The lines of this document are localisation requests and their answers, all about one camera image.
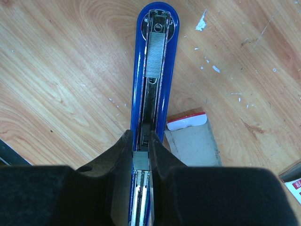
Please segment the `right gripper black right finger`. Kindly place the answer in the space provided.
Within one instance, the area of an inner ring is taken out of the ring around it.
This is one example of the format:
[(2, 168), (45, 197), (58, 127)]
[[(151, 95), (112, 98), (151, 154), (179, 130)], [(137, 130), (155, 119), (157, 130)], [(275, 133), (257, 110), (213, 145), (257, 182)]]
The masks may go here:
[(269, 170), (189, 167), (151, 133), (155, 226), (296, 226), (297, 217)]

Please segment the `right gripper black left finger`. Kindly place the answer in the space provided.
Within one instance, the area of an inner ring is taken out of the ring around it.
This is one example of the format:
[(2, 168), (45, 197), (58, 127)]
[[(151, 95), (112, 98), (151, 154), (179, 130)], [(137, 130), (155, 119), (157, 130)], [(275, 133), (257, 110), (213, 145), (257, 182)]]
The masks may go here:
[(133, 133), (84, 166), (0, 169), (3, 226), (126, 226)]

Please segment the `silver staple strips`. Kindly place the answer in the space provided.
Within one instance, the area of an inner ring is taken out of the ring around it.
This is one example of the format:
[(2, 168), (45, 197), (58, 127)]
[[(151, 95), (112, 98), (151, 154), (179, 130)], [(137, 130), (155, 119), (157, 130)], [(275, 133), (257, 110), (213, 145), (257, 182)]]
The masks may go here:
[(220, 167), (222, 160), (205, 111), (194, 108), (167, 118), (171, 153), (190, 167)]

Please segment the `red staple box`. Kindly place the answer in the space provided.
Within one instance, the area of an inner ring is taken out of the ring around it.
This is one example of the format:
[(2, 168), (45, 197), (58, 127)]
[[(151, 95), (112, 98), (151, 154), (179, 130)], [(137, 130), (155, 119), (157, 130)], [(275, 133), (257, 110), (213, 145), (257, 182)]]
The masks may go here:
[(279, 174), (280, 180), (284, 183), (294, 198), (301, 203), (301, 160), (286, 167)]

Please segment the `silver staple strip piece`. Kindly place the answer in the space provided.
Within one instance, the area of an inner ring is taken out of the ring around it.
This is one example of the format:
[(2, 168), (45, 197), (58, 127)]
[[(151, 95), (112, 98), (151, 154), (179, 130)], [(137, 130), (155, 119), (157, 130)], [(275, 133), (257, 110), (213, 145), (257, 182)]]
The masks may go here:
[(133, 165), (135, 170), (149, 171), (149, 164), (149, 152), (133, 152)]

